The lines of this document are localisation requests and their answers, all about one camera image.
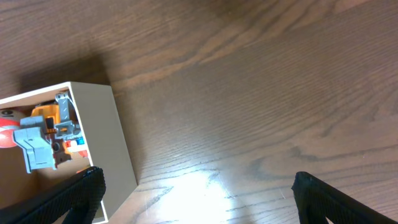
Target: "black object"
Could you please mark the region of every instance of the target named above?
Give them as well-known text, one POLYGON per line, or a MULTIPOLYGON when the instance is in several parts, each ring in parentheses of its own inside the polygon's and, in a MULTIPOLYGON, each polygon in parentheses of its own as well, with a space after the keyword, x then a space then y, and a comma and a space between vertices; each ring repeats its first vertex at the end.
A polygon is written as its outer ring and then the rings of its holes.
POLYGON ((0 210, 0 223, 53 223, 69 211, 63 223, 89 224, 105 188, 103 170, 90 167, 42 194, 0 210))
POLYGON ((296 173, 292 190, 301 224, 397 223, 307 172, 296 173))

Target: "red toy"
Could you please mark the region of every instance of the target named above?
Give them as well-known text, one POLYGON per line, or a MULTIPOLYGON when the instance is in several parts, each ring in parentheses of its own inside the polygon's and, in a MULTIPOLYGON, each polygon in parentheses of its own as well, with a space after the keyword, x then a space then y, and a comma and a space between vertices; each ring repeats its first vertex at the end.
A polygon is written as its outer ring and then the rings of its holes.
POLYGON ((0 110, 0 148, 14 147, 12 133, 19 129, 19 120, 25 115, 16 110, 0 110))

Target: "red and white ball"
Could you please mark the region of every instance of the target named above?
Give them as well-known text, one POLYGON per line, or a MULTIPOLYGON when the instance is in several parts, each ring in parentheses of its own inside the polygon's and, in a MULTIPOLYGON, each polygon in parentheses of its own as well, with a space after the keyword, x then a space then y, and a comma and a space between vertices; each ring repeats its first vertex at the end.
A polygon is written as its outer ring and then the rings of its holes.
POLYGON ((19 129, 19 121, 25 115, 16 110, 0 110, 0 148, 14 147, 17 144, 12 140, 14 130, 19 129))

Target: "box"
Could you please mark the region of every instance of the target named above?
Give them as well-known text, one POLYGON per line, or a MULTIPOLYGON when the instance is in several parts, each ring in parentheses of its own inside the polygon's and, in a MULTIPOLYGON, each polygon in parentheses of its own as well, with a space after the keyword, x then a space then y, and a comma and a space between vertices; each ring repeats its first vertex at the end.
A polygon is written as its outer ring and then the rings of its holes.
POLYGON ((33 108, 55 94, 70 90, 75 103, 88 158, 73 154, 72 160, 51 168, 26 173, 22 149, 0 149, 0 208, 27 199, 84 169, 88 164, 104 171, 106 192, 93 223, 106 223, 137 187, 129 153, 113 98, 106 85, 66 82, 0 100, 0 109, 33 108))

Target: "wooden table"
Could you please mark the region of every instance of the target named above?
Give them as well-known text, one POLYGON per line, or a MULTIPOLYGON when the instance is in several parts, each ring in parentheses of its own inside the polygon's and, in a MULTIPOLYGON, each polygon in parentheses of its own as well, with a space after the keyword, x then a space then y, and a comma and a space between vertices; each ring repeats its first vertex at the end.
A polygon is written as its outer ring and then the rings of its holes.
POLYGON ((0 1, 0 96, 112 86, 139 186, 111 223, 298 223, 300 170, 398 219, 397 12, 389 0, 0 1))

